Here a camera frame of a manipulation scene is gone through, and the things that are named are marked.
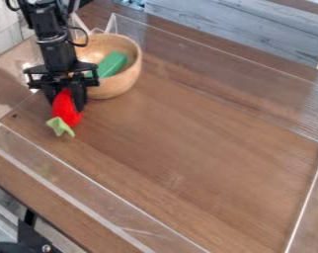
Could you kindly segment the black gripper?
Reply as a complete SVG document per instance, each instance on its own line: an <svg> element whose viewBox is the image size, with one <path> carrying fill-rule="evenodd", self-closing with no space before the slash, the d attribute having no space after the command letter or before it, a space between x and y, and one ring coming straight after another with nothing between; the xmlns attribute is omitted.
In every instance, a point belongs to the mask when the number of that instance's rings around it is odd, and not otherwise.
<svg viewBox="0 0 318 253"><path fill-rule="evenodd" d="M26 68L28 86L43 89L44 95L54 103L58 89L68 87L72 93L75 109L82 112L87 104L87 89L99 85L98 64L80 61L76 48L84 47L71 40L71 36L38 38L44 63Z"/></svg>

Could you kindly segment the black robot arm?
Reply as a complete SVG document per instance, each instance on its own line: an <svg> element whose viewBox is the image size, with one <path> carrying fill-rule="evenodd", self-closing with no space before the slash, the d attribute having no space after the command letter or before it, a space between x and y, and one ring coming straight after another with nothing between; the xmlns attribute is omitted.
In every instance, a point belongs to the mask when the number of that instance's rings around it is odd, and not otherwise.
<svg viewBox="0 0 318 253"><path fill-rule="evenodd" d="M59 93L68 89L74 100L74 108L82 112L87 104L87 88L99 85L98 64L80 61L78 47L84 43L72 40L70 30L79 29L68 23L74 6L66 6L63 0L18 0L18 7L6 0L8 9L22 11L30 29L36 33L36 43L42 50L44 63L24 70L28 75L28 86L40 89L51 104Z"/></svg>

